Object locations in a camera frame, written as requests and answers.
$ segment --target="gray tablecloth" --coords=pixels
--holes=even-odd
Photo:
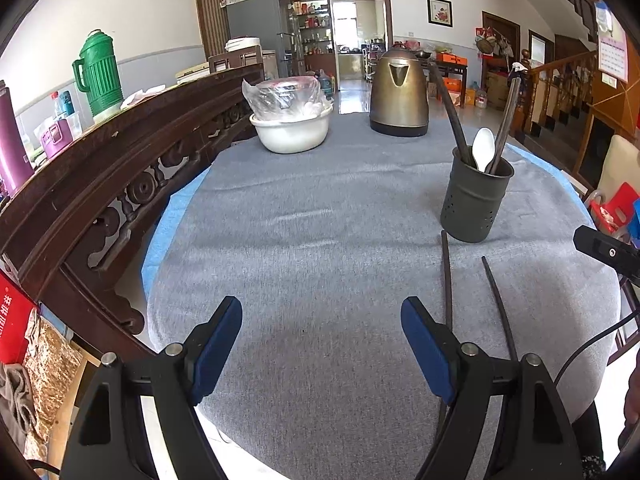
[[[188,206],[152,287],[150,338],[157,349],[182,341],[237,296],[242,330],[200,407],[291,479],[412,479],[427,457],[438,399],[399,313],[416,295],[444,318],[438,218],[453,145],[446,120],[399,139],[369,129],[367,114],[334,115],[310,152],[276,155],[257,138],[225,150]],[[515,176],[487,240],[450,238],[454,332],[508,357],[485,255],[519,355],[540,354],[554,377],[615,322],[620,290],[613,270],[575,251],[586,220],[558,181],[510,150],[506,158]],[[593,400],[611,344],[565,374],[570,418]],[[482,478],[498,412],[496,399],[469,478]]]

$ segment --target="blue gripper pad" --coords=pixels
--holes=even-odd
[[[241,326],[242,305],[237,298],[232,298],[226,312],[196,361],[193,387],[190,391],[192,406],[197,406],[203,397],[213,392]]]
[[[400,309],[400,323],[411,350],[414,351],[420,370],[435,396],[441,397],[450,405],[456,395],[449,361],[440,349],[430,330],[425,325],[417,308],[424,309],[417,298],[407,298]]]

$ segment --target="refrigerator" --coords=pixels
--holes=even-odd
[[[260,38],[263,50],[275,50],[279,77],[304,73],[302,40],[290,0],[239,0],[225,9],[231,38]]]

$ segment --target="purple thermos bottle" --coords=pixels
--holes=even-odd
[[[0,178],[9,196],[13,196],[32,174],[33,168],[15,123],[9,87],[0,81]]]

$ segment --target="framed picture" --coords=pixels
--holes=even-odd
[[[427,0],[427,7],[429,7],[429,23],[453,27],[449,0]]]

